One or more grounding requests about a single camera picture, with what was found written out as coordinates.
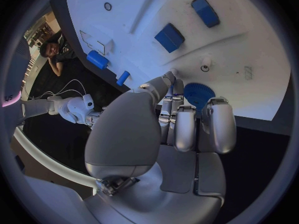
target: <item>man's hair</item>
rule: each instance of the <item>man's hair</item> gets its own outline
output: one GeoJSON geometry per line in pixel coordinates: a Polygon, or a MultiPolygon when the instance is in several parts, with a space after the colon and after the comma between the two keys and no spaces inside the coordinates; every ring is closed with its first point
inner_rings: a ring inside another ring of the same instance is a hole
{"type": "Polygon", "coordinates": [[[39,48],[39,53],[42,57],[47,58],[47,45],[49,44],[49,42],[45,41],[39,48]]]}

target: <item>black shirt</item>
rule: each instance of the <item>black shirt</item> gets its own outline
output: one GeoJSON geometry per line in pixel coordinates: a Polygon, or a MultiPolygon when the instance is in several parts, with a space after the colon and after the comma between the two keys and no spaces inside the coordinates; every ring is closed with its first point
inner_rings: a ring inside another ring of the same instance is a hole
{"type": "Polygon", "coordinates": [[[77,57],[73,48],[70,46],[70,44],[68,43],[61,31],[57,32],[51,38],[49,38],[48,42],[59,44],[59,52],[54,57],[54,61],[63,62],[67,59],[73,59],[77,57]]]}

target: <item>pink light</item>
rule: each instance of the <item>pink light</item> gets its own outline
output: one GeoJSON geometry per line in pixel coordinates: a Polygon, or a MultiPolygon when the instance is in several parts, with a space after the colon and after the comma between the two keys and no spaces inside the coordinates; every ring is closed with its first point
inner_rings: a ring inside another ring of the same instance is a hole
{"type": "Polygon", "coordinates": [[[11,101],[9,101],[9,102],[3,104],[2,107],[10,106],[10,105],[16,103],[19,99],[21,99],[21,91],[19,92],[19,94],[17,95],[17,97],[15,97],[15,98],[12,99],[11,101]]]}

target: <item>person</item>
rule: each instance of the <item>person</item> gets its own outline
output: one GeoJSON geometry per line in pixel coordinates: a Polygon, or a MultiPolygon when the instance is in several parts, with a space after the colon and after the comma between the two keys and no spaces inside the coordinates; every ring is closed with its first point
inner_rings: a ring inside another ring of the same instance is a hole
{"type": "Polygon", "coordinates": [[[49,64],[57,76],[61,76],[64,61],[77,57],[61,31],[46,40],[41,45],[39,52],[42,57],[48,58],[49,64]]]}

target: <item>curved white surface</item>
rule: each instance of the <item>curved white surface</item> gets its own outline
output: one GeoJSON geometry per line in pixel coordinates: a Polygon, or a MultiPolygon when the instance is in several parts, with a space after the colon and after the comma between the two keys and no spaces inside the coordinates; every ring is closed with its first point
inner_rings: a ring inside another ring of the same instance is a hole
{"type": "Polygon", "coordinates": [[[70,181],[75,183],[79,183],[81,185],[91,187],[94,189],[98,189],[96,184],[96,179],[85,174],[74,171],[47,156],[41,150],[39,150],[28,138],[25,134],[20,130],[20,128],[16,128],[14,132],[14,136],[17,141],[22,145],[22,147],[40,164],[51,170],[52,172],[58,174],[61,177],[64,177],[70,181]]]}
{"type": "MultiPolygon", "coordinates": [[[[291,69],[271,25],[249,0],[207,0],[220,24],[208,28],[191,7],[193,0],[67,0],[83,51],[92,49],[80,31],[93,41],[109,41],[108,69],[117,78],[127,70],[130,88],[160,76],[171,68],[184,84],[202,83],[224,96],[234,115],[264,120],[275,116],[287,89],[291,69]],[[105,10],[104,3],[112,5],[105,10]],[[155,39],[172,23],[185,37],[179,49],[168,53],[155,39]],[[200,70],[205,57],[209,72],[200,70]],[[245,75],[250,67],[250,79],[245,75]]],[[[103,50],[93,42],[93,49],[103,50]]]]}

